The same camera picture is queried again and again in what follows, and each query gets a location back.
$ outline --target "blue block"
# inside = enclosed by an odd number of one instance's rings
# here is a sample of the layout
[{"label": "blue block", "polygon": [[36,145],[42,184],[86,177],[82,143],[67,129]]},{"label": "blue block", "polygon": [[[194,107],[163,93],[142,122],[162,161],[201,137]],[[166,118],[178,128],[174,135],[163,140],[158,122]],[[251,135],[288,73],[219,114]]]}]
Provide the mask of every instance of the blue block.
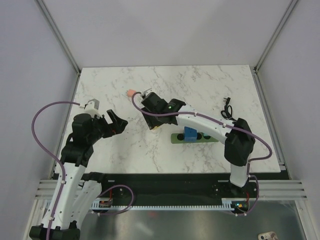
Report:
[{"label": "blue block", "polygon": [[195,142],[197,141],[197,130],[187,127],[184,127],[184,141],[185,142]]}]

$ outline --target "white marble tabletop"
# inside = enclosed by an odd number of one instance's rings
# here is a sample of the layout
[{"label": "white marble tabletop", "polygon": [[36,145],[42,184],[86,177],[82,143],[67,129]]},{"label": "white marble tabletop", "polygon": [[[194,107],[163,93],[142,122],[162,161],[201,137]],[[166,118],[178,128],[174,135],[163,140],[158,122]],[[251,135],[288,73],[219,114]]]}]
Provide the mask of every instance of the white marble tabletop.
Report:
[{"label": "white marble tabletop", "polygon": [[[149,130],[126,95],[128,89],[149,88],[167,102],[176,98],[218,118],[224,107],[223,98],[230,97],[233,117],[247,120],[252,132],[274,149],[248,65],[83,68],[74,101],[86,103],[98,99],[100,113],[112,109],[129,122],[122,134],[101,139],[93,146],[86,173],[230,172],[221,143],[171,144],[171,133],[182,133],[183,128],[165,124],[157,133]],[[73,117],[79,113],[81,109],[73,106],[62,146],[72,131]],[[267,153],[256,141],[251,157]],[[253,162],[250,170],[280,172],[276,154],[268,160]]]}]

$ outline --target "black wire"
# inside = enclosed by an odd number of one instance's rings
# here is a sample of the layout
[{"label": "black wire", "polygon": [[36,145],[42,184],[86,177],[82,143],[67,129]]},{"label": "black wire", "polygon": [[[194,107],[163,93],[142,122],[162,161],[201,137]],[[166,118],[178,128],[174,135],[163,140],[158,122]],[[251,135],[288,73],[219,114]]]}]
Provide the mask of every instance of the black wire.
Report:
[{"label": "black wire", "polygon": [[229,102],[231,100],[230,97],[228,98],[225,98],[225,105],[224,105],[224,110],[221,111],[221,115],[224,119],[228,119],[228,120],[233,120],[233,121],[236,121],[232,115],[233,115],[233,109],[232,109],[232,106],[229,105]]}]

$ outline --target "reflective floor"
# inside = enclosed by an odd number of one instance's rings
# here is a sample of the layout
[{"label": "reflective floor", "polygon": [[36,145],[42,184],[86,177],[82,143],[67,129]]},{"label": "reflective floor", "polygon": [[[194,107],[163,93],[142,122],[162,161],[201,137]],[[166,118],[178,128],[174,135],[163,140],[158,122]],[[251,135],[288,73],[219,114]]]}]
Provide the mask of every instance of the reflective floor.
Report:
[{"label": "reflective floor", "polygon": [[305,240],[294,204],[259,202],[248,216],[218,211],[138,211],[116,216],[88,214],[80,240]]}]

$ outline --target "green tray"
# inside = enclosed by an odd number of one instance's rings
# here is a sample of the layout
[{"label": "green tray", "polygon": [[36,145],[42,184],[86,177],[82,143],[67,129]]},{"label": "green tray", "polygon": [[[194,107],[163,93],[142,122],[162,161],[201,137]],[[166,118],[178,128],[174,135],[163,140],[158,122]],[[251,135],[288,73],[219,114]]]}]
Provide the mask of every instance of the green tray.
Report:
[{"label": "green tray", "polygon": [[212,136],[206,136],[206,138],[209,138],[209,139],[206,139],[204,137],[204,133],[203,132],[198,132],[197,133],[197,140],[196,141],[192,141],[192,142],[185,141],[185,140],[183,140],[183,137],[184,137],[183,133],[172,133],[171,134],[171,143],[172,144],[199,144],[199,143],[216,143],[216,142],[219,142],[217,139],[213,138]]}]

